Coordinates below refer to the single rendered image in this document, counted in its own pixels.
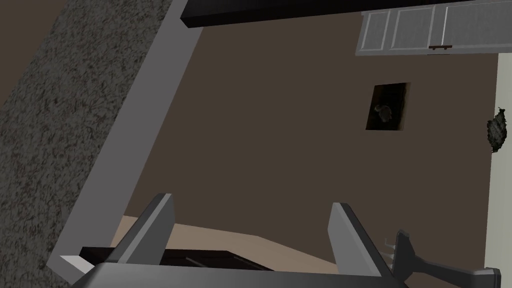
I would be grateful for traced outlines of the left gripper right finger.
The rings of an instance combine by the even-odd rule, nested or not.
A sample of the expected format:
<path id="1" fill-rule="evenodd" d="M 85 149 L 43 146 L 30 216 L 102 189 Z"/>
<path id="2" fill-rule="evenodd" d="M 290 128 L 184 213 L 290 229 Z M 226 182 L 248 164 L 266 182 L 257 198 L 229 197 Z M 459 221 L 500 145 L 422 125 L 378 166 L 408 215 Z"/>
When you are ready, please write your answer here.
<path id="1" fill-rule="evenodd" d="M 381 253 L 347 203 L 332 204 L 327 231 L 339 274 L 392 276 Z"/>

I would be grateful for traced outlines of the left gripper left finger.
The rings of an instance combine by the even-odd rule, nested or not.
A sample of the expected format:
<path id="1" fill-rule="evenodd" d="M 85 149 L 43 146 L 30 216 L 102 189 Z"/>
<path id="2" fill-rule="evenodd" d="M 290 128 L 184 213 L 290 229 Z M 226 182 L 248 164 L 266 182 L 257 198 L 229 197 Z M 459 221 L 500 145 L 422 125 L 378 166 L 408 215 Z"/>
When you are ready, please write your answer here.
<path id="1" fill-rule="evenodd" d="M 158 193 L 105 262 L 159 265 L 174 224 L 173 195 Z"/>

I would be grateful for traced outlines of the dark leafy plant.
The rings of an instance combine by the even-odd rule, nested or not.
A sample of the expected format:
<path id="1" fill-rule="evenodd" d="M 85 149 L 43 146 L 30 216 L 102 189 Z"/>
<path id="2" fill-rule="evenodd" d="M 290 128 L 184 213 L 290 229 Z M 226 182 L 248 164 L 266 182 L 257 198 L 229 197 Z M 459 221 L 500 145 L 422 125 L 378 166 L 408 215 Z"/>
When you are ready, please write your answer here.
<path id="1" fill-rule="evenodd" d="M 492 120 L 487 122 L 487 140 L 491 146 L 491 152 L 496 153 L 505 143 L 507 138 L 507 121 L 505 109 L 498 107 L 498 112 Z"/>

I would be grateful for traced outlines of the grey wall shelf with utensils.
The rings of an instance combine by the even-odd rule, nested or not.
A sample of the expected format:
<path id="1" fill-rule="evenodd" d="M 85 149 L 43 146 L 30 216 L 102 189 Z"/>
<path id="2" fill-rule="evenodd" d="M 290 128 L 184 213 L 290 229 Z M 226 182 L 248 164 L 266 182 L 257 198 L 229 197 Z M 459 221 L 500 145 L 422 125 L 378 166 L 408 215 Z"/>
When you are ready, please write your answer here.
<path id="1" fill-rule="evenodd" d="M 498 268 L 464 270 L 424 260 L 416 254 L 410 235 L 402 229 L 397 232 L 395 244 L 388 244 L 385 239 L 384 245 L 393 252 L 380 254 L 392 260 L 388 268 L 399 281 L 405 282 L 412 274 L 419 273 L 458 288 L 501 288 L 501 272 Z"/>

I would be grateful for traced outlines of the dark framed wall picture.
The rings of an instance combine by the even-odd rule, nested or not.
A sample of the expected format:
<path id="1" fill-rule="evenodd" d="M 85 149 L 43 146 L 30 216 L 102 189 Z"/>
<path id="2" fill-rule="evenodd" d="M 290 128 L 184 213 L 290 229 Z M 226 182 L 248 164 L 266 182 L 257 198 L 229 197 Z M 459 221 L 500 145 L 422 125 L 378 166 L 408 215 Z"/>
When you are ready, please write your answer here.
<path id="1" fill-rule="evenodd" d="M 365 129 L 402 131 L 405 125 L 410 86 L 409 82 L 374 86 Z"/>

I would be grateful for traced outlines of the white panelled wall cabinet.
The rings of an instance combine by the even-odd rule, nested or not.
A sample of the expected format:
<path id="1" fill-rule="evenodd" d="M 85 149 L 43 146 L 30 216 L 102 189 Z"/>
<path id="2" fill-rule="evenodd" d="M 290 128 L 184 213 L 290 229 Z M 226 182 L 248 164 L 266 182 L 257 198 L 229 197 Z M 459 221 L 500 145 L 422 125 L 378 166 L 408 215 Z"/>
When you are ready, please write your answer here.
<path id="1" fill-rule="evenodd" d="M 357 56 L 512 53 L 512 0 L 362 12 Z M 452 45 L 448 50 L 428 46 Z"/>

